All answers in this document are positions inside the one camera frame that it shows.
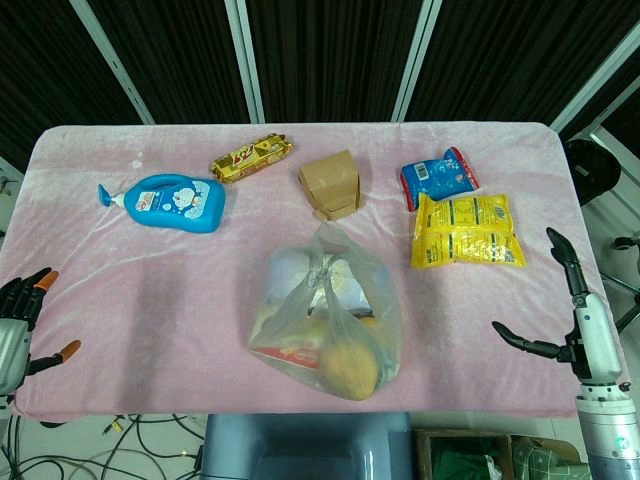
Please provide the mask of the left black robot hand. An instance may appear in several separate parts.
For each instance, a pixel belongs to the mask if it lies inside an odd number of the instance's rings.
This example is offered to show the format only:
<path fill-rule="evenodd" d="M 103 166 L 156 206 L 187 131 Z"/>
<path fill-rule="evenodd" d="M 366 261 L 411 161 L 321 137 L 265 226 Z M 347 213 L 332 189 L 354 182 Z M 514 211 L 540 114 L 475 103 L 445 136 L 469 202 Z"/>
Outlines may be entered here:
<path fill-rule="evenodd" d="M 67 362 L 81 347 L 76 339 L 60 351 L 33 359 L 30 348 L 43 300 L 58 279 L 51 267 L 16 277 L 1 287 L 1 395 L 12 396 L 26 377 Z"/>

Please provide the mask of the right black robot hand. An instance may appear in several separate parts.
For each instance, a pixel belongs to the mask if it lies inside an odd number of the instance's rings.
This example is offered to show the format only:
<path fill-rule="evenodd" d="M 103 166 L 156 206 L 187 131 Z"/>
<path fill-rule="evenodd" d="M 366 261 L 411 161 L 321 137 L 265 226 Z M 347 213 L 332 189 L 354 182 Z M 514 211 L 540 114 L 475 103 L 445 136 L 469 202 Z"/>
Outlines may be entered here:
<path fill-rule="evenodd" d="M 614 385 L 622 375 L 622 363 L 604 303 L 599 295 L 589 290 L 571 242 L 551 227 L 546 229 L 546 234 L 552 244 L 553 258 L 564 269 L 574 306 L 574 326 L 565 336 L 565 343 L 530 341 L 498 321 L 494 321 L 492 327 L 514 348 L 569 363 L 583 385 Z"/>

